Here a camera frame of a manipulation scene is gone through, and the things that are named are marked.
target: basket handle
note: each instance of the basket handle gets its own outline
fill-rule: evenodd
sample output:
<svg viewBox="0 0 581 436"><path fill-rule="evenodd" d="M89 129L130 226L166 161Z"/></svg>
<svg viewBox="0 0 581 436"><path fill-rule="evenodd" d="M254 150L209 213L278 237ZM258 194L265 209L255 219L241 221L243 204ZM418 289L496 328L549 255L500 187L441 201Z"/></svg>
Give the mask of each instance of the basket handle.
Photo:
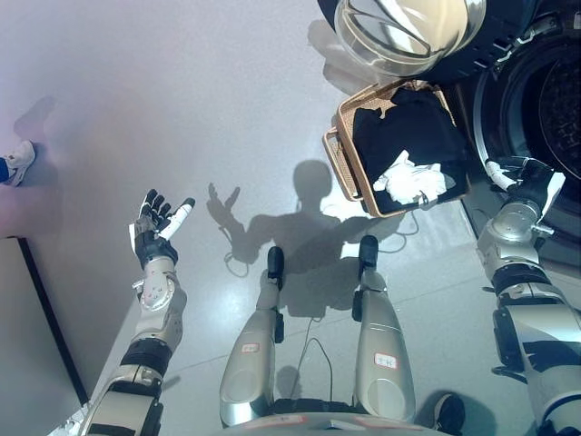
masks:
<svg viewBox="0 0 581 436"><path fill-rule="evenodd" d="M325 132L325 134L323 135L323 143L325 145L325 151L327 152L327 156L330 159L330 163L331 166L333 167L333 171L335 172L335 175L337 176L337 178L339 179L339 185L341 187L341 190L343 191L343 194L345 195L345 198L347 198L350 202L360 202L363 200L363 197L357 193L357 194L353 194L350 192L350 190L347 187L347 183L345 181L345 176L346 174L344 174L339 166L339 163L337 162L337 158L335 157L335 152L332 149L332 145L330 144L330 138L331 137L338 137L339 136L339 132L337 130L337 127L331 127L327 132ZM352 180L355 180L355 178L353 177L353 174L349 174L349 177Z"/></svg>

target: black baseboard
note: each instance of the black baseboard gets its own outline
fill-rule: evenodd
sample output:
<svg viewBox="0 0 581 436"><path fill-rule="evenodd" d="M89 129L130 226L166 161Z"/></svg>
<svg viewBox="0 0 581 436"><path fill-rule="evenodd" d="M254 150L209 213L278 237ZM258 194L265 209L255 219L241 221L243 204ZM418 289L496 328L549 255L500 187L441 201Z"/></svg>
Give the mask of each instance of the black baseboard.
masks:
<svg viewBox="0 0 581 436"><path fill-rule="evenodd" d="M48 322L48 325L53 334L56 347L61 354L61 358L63 359L64 367L69 374L69 378L71 379L71 383L73 384L76 395L79 398L79 402L81 405L84 405L89 401L87 391L83 386L81 377L79 377L79 372L74 366L73 357L71 356L71 353L66 346L66 342L64 341L63 332L61 332L61 328L59 327L56 316L54 315L53 307L51 306L48 295L46 294L46 290L44 289L40 274L36 269L36 264L34 263L34 258L30 251L28 241L25 238L17 238L17 240L18 245L20 245L22 255L25 258L28 272L30 272L30 276L33 279L34 288L36 289L36 294L38 295L38 300L43 306L44 316L46 316L46 321Z"/></svg>

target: white sneaker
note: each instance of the white sneaker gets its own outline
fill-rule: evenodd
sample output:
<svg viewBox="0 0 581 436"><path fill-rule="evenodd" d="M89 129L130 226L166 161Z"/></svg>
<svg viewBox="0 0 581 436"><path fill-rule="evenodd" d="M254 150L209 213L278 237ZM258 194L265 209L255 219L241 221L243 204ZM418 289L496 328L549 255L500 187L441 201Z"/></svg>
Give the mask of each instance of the white sneaker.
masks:
<svg viewBox="0 0 581 436"><path fill-rule="evenodd" d="M36 153L34 152L33 143L22 141L16 150L2 157L6 161L8 175L10 176L5 181L5 184L18 186L25 178L26 170L34 162Z"/></svg>

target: shoe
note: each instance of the shoe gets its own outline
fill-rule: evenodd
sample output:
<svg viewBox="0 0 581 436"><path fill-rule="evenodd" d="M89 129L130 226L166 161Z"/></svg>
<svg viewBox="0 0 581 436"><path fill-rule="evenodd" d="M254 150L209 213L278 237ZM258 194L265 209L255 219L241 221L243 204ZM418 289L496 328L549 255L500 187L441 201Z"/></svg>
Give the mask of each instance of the shoe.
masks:
<svg viewBox="0 0 581 436"><path fill-rule="evenodd" d="M4 184L18 186L25 178L26 170L34 162L36 153L33 143L22 141L16 150L2 157L6 161L10 177Z"/></svg>
<svg viewBox="0 0 581 436"><path fill-rule="evenodd" d="M371 234L363 236L359 243L359 279L366 268L375 270L378 265L378 254L378 239Z"/></svg>
<svg viewBox="0 0 581 436"><path fill-rule="evenodd" d="M455 393L447 393L436 403L432 428L442 433L461 436L465 419L464 402Z"/></svg>
<svg viewBox="0 0 581 436"><path fill-rule="evenodd" d="M275 281L280 290L284 273L284 253L280 247L274 246L269 249L268 270L269 280Z"/></svg>

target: black shoe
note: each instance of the black shoe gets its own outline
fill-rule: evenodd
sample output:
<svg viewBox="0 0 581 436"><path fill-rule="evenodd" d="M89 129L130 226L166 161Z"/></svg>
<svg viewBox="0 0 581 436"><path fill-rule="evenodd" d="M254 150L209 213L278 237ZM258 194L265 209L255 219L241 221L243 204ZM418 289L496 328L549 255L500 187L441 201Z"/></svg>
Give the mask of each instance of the black shoe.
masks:
<svg viewBox="0 0 581 436"><path fill-rule="evenodd" d="M434 430L454 436L462 435L462 426L466 419L464 402L455 393L446 393L434 408Z"/></svg>
<svg viewBox="0 0 581 436"><path fill-rule="evenodd" d="M268 277L276 280L279 289L282 287L282 274L284 273L284 254L280 247L274 246L268 255Z"/></svg>
<svg viewBox="0 0 581 436"><path fill-rule="evenodd" d="M375 236L366 234L359 243L359 278L365 268L375 269L378 265L379 243Z"/></svg>

